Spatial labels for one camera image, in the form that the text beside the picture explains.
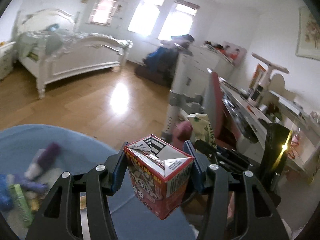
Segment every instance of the pillow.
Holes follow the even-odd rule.
[[[48,31],[48,32],[55,32],[56,30],[58,30],[60,28],[60,25],[58,23],[55,23],[55,24],[51,24],[49,25],[47,28],[45,28],[44,30],[45,31]]]

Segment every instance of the bed leg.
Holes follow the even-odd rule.
[[[45,84],[40,82],[39,79],[37,79],[37,89],[39,93],[39,98],[43,99],[45,94]]]

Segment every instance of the carton top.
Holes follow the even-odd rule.
[[[193,161],[192,156],[174,148],[153,134],[126,148],[166,180]]]

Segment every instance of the framed picture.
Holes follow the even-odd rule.
[[[265,73],[265,68],[263,66],[261,66],[260,64],[257,65],[256,71],[253,74],[251,83],[249,85],[249,88],[251,90],[255,90],[260,79],[262,78],[263,74]]]
[[[233,65],[239,66],[244,59],[247,50],[227,41],[224,41],[222,46],[225,48],[225,55],[232,60]]]
[[[300,7],[299,15],[299,37],[296,55],[320,60],[320,27],[308,7]]]

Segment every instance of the window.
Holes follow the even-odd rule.
[[[89,22],[109,26],[119,0],[98,0],[90,15]]]
[[[199,8],[196,4],[176,0],[174,10],[168,15],[161,29],[159,40],[170,40],[171,36],[188,34]]]
[[[150,35],[156,24],[164,0],[142,0],[138,5],[128,31],[142,35]]]

